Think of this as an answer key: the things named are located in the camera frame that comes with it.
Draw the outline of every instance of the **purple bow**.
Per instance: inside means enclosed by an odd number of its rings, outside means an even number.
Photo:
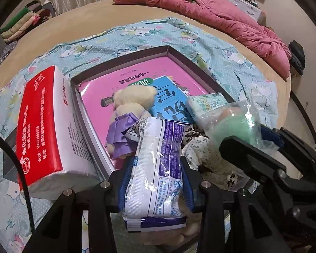
[[[122,116],[116,117],[115,122],[109,126],[106,142],[113,144],[115,147],[113,158],[117,158],[124,154],[135,152],[137,149],[137,142],[125,137],[122,133],[129,129],[139,119],[132,112],[125,113]]]

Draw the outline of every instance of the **blue bedsheet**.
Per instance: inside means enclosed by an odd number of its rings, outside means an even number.
[[[112,28],[72,43],[56,45],[39,56],[0,90],[0,135],[6,138],[17,126],[21,98],[26,82],[50,65],[69,79],[107,60],[150,47],[170,45],[215,79],[235,100],[255,103],[263,124],[270,128],[277,122],[277,89],[234,46],[176,18],[142,21]],[[30,237],[25,200],[19,186],[2,176],[3,152],[0,149],[0,242],[10,252],[22,252]],[[36,224],[49,210],[51,202],[32,199]],[[83,223],[83,248],[87,248],[87,224]],[[126,231],[119,216],[114,216],[115,239],[121,241]],[[140,252],[131,241],[119,252]],[[156,252],[145,247],[145,252]]]

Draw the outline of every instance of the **blue and white package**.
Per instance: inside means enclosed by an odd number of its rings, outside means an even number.
[[[178,198],[183,189],[180,165],[185,125],[144,118],[132,127],[139,134],[123,219],[132,231],[157,231],[186,226]]]

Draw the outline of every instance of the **pink comforter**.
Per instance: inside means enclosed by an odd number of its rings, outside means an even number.
[[[227,33],[263,58],[282,78],[289,77],[291,53],[285,43],[270,29],[227,0],[114,0],[122,5],[148,5],[176,11]]]

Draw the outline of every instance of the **small package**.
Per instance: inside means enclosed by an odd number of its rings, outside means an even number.
[[[56,66],[25,86],[16,154],[31,197],[56,200],[68,188],[79,192],[99,183],[70,92],[68,80]]]
[[[157,118],[140,119],[125,136],[139,143],[125,192],[123,219],[131,231],[157,231],[186,226],[178,198],[183,189],[180,165],[185,126]]]
[[[208,124],[204,114],[226,104],[228,102],[221,93],[210,93],[199,96],[188,96],[185,107],[198,127],[204,130]]]

